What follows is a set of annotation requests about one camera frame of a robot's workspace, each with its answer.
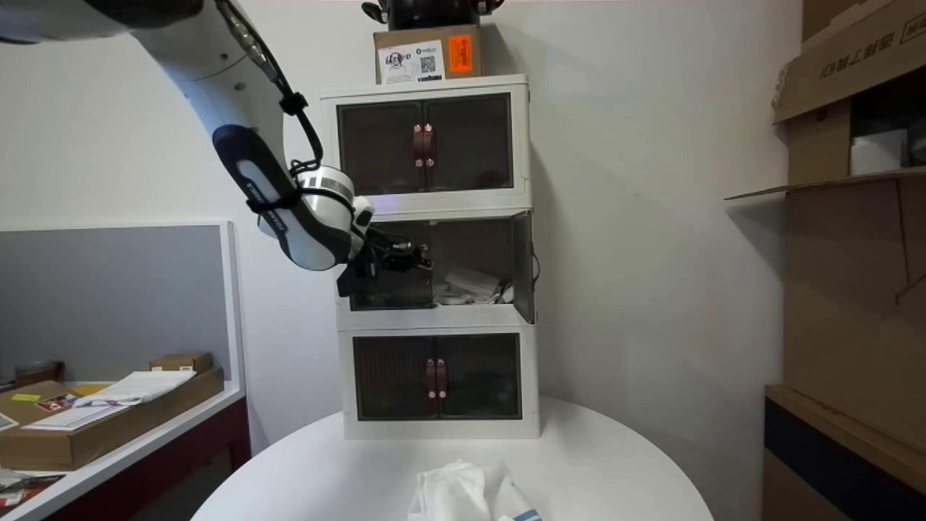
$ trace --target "tissue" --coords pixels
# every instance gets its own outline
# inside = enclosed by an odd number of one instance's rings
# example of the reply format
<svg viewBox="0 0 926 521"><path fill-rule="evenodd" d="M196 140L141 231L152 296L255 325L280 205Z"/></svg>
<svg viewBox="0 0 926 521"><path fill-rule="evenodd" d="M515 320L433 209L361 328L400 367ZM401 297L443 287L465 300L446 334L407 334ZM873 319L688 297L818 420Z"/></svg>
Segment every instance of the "tissue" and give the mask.
<svg viewBox="0 0 926 521"><path fill-rule="evenodd" d="M449 464L417 475L407 521L541 521L541 514L501 464Z"/></svg>

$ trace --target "wooden shelf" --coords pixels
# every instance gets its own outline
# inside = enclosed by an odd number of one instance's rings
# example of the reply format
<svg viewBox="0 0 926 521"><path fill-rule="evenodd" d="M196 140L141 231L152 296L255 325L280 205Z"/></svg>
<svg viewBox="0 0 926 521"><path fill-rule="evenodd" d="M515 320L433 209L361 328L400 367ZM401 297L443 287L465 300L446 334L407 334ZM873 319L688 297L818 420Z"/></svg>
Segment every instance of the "wooden shelf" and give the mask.
<svg viewBox="0 0 926 521"><path fill-rule="evenodd" d="M727 202L753 200L753 196L773 196L773 193L793 193L793 192L824 192L824 189L845 189L845 184L873 184L873 182L896 182L896 179L926 179L926 167L902 167L902 171L886 171L886 173L866 173L866 176L848 176L834 182L806 182L806 184L773 184L760 192L744 192L727 196Z"/></svg>

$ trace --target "small box on top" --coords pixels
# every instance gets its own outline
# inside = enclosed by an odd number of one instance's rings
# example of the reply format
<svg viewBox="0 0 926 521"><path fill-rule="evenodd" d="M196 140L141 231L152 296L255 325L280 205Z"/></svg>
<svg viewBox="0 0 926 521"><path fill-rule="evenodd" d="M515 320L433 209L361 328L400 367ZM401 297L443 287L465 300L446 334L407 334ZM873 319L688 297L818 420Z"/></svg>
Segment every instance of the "small box on top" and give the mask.
<svg viewBox="0 0 926 521"><path fill-rule="evenodd" d="M443 82L479 74L479 27L433 27L372 32L376 82Z"/></svg>

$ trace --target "drawer handle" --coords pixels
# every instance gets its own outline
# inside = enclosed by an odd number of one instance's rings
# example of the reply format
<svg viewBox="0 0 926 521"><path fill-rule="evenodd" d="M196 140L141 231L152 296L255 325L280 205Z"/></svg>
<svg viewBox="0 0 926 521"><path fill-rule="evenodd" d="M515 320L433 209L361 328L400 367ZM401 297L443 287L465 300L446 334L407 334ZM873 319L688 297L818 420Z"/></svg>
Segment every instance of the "drawer handle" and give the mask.
<svg viewBox="0 0 926 521"><path fill-rule="evenodd" d="M427 399L436 399L436 387L433 387L433 358L426 362L426 384L427 384Z"/></svg>
<svg viewBox="0 0 926 521"><path fill-rule="evenodd" d="M417 171L433 167L433 124L411 128L411 157Z"/></svg>
<svg viewBox="0 0 926 521"><path fill-rule="evenodd" d="M436 399L446 399L446 358L436 358Z"/></svg>

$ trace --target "round white table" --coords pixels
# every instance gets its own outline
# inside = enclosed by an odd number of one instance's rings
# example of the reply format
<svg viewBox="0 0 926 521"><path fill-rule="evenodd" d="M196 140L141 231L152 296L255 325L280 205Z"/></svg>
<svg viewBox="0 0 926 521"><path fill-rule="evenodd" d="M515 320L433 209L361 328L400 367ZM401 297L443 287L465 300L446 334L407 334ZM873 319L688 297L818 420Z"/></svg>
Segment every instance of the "round white table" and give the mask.
<svg viewBox="0 0 926 521"><path fill-rule="evenodd" d="M690 480L637 432L544 399L537 441L345 441L332 415L259 452L193 521L404 521L417 475L502 464L544 521L709 521Z"/></svg>

